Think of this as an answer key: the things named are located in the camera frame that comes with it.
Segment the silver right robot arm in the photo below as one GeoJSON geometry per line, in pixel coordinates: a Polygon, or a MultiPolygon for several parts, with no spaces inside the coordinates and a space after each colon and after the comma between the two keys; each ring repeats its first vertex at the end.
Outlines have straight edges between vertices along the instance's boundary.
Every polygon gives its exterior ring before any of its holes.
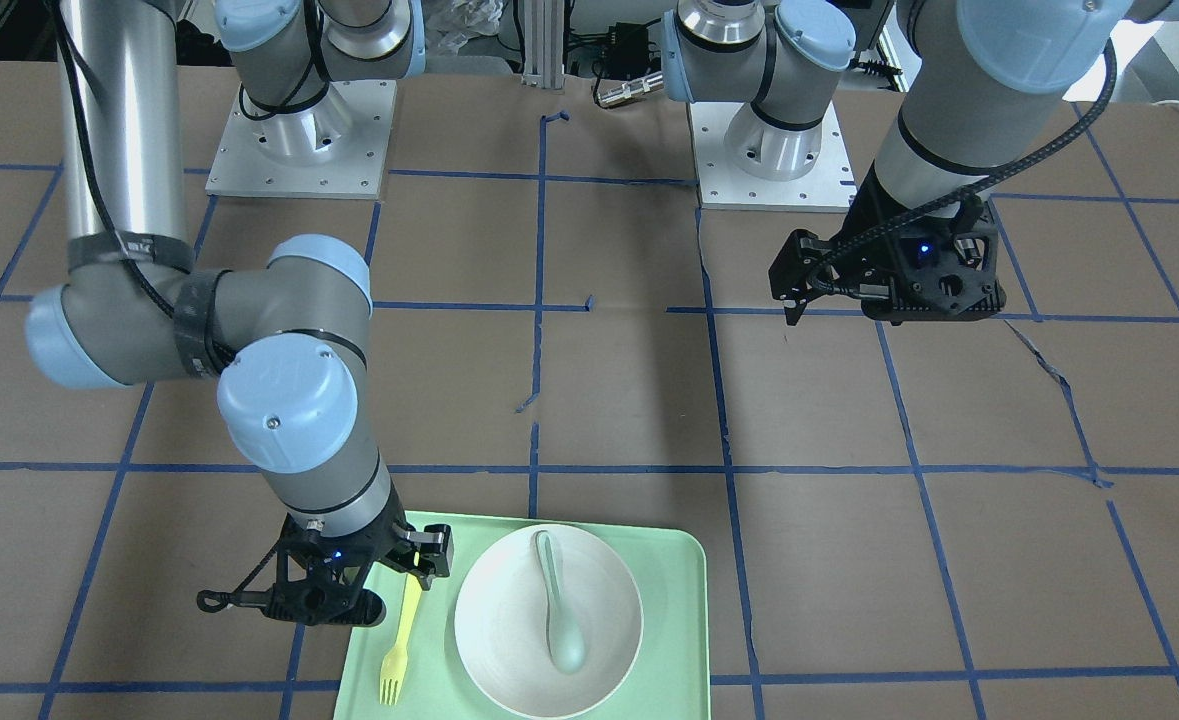
{"type": "Polygon", "coordinates": [[[185,237],[177,1],[50,1],[71,173],[68,279],[33,297],[32,359],[59,387],[215,379],[233,445],[286,509],[289,562],[320,588],[373,564],[429,587],[452,531],[417,529],[365,410],[370,272],[348,243],[298,235],[255,272],[200,270],[185,237]]]}

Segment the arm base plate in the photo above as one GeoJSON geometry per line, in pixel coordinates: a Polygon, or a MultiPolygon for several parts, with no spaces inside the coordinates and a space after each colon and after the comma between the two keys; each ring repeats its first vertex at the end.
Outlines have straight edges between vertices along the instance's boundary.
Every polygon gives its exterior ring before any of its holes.
{"type": "Polygon", "coordinates": [[[386,177],[397,82],[332,82],[312,108],[269,119],[246,118],[233,101],[206,191],[261,199],[377,200],[386,177]]]}
{"type": "Polygon", "coordinates": [[[834,105],[804,131],[768,126],[746,103],[697,103],[689,117],[703,209],[850,209],[857,181],[834,105]]]}

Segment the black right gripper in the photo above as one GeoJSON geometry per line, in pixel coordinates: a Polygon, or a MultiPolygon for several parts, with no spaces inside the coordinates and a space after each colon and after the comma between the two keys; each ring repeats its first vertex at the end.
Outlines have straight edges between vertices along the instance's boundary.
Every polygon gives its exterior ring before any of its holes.
{"type": "Polygon", "coordinates": [[[388,521],[377,550],[378,564],[415,577],[423,592],[429,592],[435,579],[452,575],[453,556],[452,526],[437,523],[417,529],[406,518],[388,521]]]}

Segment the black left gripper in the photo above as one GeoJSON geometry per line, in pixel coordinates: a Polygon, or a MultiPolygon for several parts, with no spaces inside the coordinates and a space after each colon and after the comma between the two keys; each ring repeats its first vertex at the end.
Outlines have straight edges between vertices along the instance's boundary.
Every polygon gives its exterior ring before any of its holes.
{"type": "Polygon", "coordinates": [[[908,300],[904,251],[910,209],[883,187],[876,167],[868,170],[842,222],[828,240],[795,229],[769,264],[769,292],[784,300],[785,322],[798,325],[806,300],[844,296],[855,300],[908,300]]]}

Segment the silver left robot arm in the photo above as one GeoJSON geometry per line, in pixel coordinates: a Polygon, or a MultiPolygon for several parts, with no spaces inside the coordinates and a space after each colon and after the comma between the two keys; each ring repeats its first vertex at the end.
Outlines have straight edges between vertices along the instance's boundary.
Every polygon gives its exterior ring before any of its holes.
{"type": "MultiPolygon", "coordinates": [[[[1113,95],[1121,20],[1178,22],[1179,1],[900,1],[921,70],[830,240],[796,229],[769,290],[798,324],[825,296],[874,321],[974,322],[1005,309],[992,187],[1068,146],[1113,95]]],[[[828,1],[680,1],[661,19],[671,99],[736,103],[730,148],[749,173],[808,172],[851,20],[828,1]]]]}

